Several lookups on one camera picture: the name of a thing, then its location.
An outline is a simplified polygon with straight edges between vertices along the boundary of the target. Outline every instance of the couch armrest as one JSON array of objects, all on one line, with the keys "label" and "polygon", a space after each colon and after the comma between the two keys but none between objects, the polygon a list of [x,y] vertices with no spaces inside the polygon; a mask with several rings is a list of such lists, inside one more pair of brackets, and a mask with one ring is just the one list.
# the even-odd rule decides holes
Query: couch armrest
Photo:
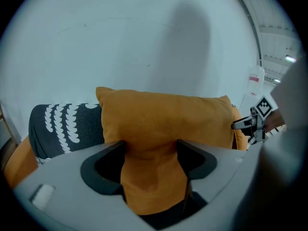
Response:
[{"label": "couch armrest", "polygon": [[13,189],[37,168],[36,158],[27,136],[13,152],[3,174],[10,188]]}]

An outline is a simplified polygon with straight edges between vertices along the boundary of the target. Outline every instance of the white cylindrical container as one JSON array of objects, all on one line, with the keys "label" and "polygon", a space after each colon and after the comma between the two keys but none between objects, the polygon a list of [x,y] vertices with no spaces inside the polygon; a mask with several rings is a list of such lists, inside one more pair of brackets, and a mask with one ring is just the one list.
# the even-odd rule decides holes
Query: white cylindrical container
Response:
[{"label": "white cylindrical container", "polygon": [[255,66],[251,68],[246,94],[257,98],[262,96],[264,75],[265,73],[263,67]]}]

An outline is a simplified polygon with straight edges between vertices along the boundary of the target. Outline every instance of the wooden floor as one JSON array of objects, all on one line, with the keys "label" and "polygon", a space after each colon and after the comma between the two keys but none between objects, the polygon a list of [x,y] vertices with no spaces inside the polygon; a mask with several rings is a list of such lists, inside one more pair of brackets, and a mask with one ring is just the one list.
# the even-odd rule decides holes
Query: wooden floor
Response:
[{"label": "wooden floor", "polygon": [[11,155],[17,148],[17,145],[13,142],[12,139],[9,139],[4,146],[0,149],[0,167],[1,172],[4,171],[4,168],[10,159]]}]

